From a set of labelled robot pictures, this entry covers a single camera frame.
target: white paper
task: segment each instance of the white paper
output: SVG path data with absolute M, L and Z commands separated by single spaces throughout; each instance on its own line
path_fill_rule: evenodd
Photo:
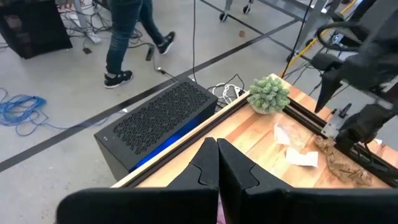
M 318 167 L 318 152 L 308 152 L 301 154 L 295 149 L 288 147 L 286 149 L 286 161 L 296 166 Z
M 290 145 L 290 138 L 277 123 L 274 125 L 274 139 L 278 144 Z

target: coiled blue cable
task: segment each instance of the coiled blue cable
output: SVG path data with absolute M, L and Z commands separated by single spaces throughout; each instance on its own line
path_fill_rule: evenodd
M 8 91 L 5 88 L 0 88 L 0 90 L 5 92 L 5 95 L 0 101 L 0 124 L 7 127 L 15 126 L 16 133 L 19 136 L 29 136 L 34 133 L 38 127 L 45 125 L 61 130 L 78 126 L 100 126 L 110 117 L 108 116 L 95 124 L 81 123 L 67 128 L 57 127 L 47 122 L 49 117 L 42 111 L 43 106 L 47 102 L 45 99 L 39 96 L 16 95 L 6 101 Z M 42 121 L 38 121 L 40 115 L 44 117 Z M 33 124 L 34 128 L 28 133 L 21 133 L 19 131 L 19 126 L 25 123 Z

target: green succulent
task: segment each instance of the green succulent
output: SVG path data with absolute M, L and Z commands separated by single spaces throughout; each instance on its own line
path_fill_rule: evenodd
M 264 77 L 254 80 L 250 86 L 249 104 L 255 111 L 262 114 L 281 112 L 290 101 L 289 89 L 284 88 L 278 78 Z

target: black sneaker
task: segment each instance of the black sneaker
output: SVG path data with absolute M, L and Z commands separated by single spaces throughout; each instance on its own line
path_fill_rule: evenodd
M 125 84 L 132 80 L 132 72 L 131 71 L 123 71 L 120 74 L 116 75 L 114 78 L 110 77 L 111 75 L 105 74 L 105 88 L 115 88 L 119 85 Z
M 157 46 L 157 49 L 159 50 L 159 53 L 161 55 L 166 54 L 169 51 L 170 47 L 173 44 L 174 38 L 175 32 L 172 31 L 164 37 L 165 41 Z

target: concrete floor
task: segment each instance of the concrete floor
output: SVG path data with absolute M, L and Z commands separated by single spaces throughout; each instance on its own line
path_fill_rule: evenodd
M 223 8 L 224 1 L 208 2 L 219 9 Z M 300 23 L 292 22 L 294 18 L 260 2 L 255 2 L 249 15 L 243 15 L 241 10 L 246 3 L 243 0 L 235 1 L 231 14 L 265 33 L 264 38 L 259 38 L 259 33 L 232 18 L 220 23 L 219 11 L 197 1 L 195 65 L 198 65 L 196 75 L 200 85 L 209 87 L 225 82 L 238 73 L 248 88 L 255 78 L 279 73 L 284 69 L 289 51 L 269 36 L 291 47 Z M 154 17 L 159 29 L 165 34 L 170 30 L 177 32 L 177 40 L 171 51 L 163 57 L 155 55 L 156 66 L 174 75 L 191 74 L 192 7 L 193 1 L 154 0 Z M 109 13 L 104 11 L 104 16 L 109 17 Z M 144 31 L 140 24 L 137 28 Z M 245 31 L 245 37 L 239 37 L 241 30 Z M 143 40 L 150 41 L 147 34 L 143 33 Z M 102 44 L 93 45 L 86 41 L 86 46 L 93 51 L 88 55 L 81 50 L 83 39 L 78 38 L 72 38 L 73 49 L 29 60 L 19 58 L 11 49 L 0 52 L 0 86 L 6 88 L 11 96 L 28 94 L 45 98 L 47 104 L 43 110 L 50 116 L 50 123 L 69 127 L 100 113 L 116 112 L 120 108 L 115 105 L 123 101 L 131 110 L 152 97 L 157 90 L 171 84 L 171 81 L 163 83 L 169 78 L 153 70 L 152 62 L 145 61 L 146 47 L 139 47 L 128 50 L 124 61 L 124 68 L 130 68 L 135 73 L 133 81 L 106 90 L 103 73 L 110 34 L 102 33 L 101 36 L 104 37 Z M 231 49 L 236 52 L 225 57 L 225 53 Z M 319 46 L 315 46 L 306 56 L 311 57 L 317 49 Z M 291 70 L 303 62 L 299 59 Z M 293 74 L 288 81 L 294 82 L 298 75 Z M 310 93 L 319 81 L 317 72 L 307 70 L 296 85 Z M 317 95 L 316 91 L 312 96 L 317 98 Z M 348 88 L 332 99 L 328 106 L 336 108 L 352 102 L 358 110 L 369 101 L 364 94 Z M 0 162 L 1 223 L 53 223 L 57 204 L 67 194 L 89 187 L 113 185 L 115 180 L 93 134 L 120 116 L 114 114 L 100 127 L 86 128 L 76 134 L 63 133 L 63 137 L 58 135 L 61 130 L 40 127 L 34 134 L 23 138 L 17 136 L 13 128 L 0 126 L 0 161 L 3 161 Z M 398 140 L 394 139 L 392 131 L 396 124 L 396 119 L 388 123 L 380 131 L 379 138 L 398 149 Z M 31 128 L 26 125 L 21 131 Z

